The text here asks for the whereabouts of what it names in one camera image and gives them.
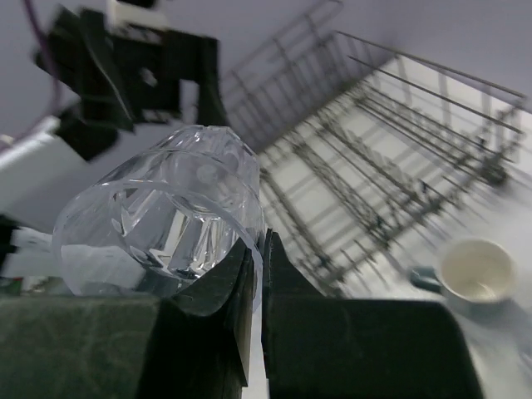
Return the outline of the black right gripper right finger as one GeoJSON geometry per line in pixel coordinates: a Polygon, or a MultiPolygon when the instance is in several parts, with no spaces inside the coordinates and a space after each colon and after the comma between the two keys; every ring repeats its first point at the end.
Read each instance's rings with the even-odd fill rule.
{"type": "Polygon", "coordinates": [[[272,398],[481,398],[458,322],[440,303],[322,295],[279,235],[264,244],[263,353],[272,398]]]}

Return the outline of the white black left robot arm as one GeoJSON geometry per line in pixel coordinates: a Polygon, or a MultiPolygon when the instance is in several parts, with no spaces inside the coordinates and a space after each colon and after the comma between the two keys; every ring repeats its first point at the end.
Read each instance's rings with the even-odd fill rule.
{"type": "Polygon", "coordinates": [[[171,28],[153,1],[59,7],[37,40],[33,60],[52,79],[52,99],[30,130],[1,138],[5,209],[110,150],[121,131],[179,120],[183,81],[199,88],[199,124],[228,122],[218,40],[171,28]]]}

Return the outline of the clear faceted glass tumbler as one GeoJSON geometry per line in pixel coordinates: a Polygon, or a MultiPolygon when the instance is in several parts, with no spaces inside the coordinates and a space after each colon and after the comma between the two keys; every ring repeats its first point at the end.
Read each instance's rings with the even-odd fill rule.
{"type": "Polygon", "coordinates": [[[185,126],[72,199],[52,250],[77,296],[169,297],[236,244],[261,277],[264,235],[256,154],[226,126],[185,126]]]}

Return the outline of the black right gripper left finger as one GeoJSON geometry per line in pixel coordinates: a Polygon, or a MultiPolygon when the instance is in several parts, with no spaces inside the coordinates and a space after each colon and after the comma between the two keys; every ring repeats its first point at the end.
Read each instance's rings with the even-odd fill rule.
{"type": "Polygon", "coordinates": [[[238,242],[172,298],[2,296],[4,398],[238,398],[254,266],[238,242]]]}

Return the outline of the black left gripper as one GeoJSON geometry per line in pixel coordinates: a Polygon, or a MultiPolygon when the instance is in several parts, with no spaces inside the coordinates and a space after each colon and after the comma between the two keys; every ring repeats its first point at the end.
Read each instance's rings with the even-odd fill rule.
{"type": "Polygon", "coordinates": [[[47,49],[33,62],[78,95],[54,111],[57,135],[83,160],[110,150],[120,131],[137,123],[169,123],[181,117],[180,80],[199,87],[196,123],[227,126],[219,89],[219,40],[186,32],[165,34],[163,47],[114,36],[113,55],[105,16],[90,8],[59,6],[44,34],[47,49]]]}

